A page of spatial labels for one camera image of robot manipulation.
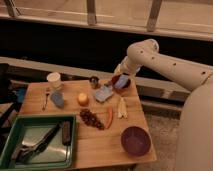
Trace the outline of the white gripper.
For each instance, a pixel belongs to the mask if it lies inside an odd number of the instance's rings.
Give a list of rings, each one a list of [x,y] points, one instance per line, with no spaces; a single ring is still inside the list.
[[[125,73],[128,75],[136,75],[140,71],[140,65],[136,64],[130,57],[126,56],[114,70],[114,75]]]

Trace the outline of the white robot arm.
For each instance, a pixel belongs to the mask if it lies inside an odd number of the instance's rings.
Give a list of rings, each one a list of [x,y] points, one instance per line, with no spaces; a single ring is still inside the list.
[[[174,171],[213,171],[213,66],[159,52],[155,39],[128,46],[117,73],[135,76],[145,66],[189,92],[183,100]]]

